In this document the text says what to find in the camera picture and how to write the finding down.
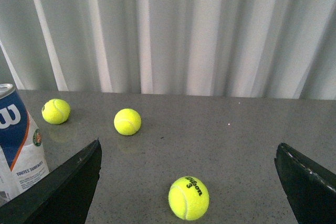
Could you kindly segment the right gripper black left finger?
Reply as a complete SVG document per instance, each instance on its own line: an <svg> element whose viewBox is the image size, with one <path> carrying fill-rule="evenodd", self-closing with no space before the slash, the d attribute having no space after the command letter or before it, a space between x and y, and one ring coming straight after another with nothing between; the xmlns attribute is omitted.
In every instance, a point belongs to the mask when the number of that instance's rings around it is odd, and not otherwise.
<svg viewBox="0 0 336 224"><path fill-rule="evenodd" d="M49 175L1 206L1 223L85 223L100 178L95 140Z"/></svg>

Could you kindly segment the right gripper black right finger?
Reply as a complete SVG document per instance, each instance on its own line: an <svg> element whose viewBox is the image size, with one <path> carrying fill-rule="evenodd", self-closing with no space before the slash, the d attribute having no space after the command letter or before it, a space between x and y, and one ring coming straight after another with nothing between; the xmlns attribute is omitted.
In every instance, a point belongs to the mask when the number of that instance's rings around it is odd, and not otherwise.
<svg viewBox="0 0 336 224"><path fill-rule="evenodd" d="M275 167L298 223L335 223L335 174L286 143Z"/></svg>

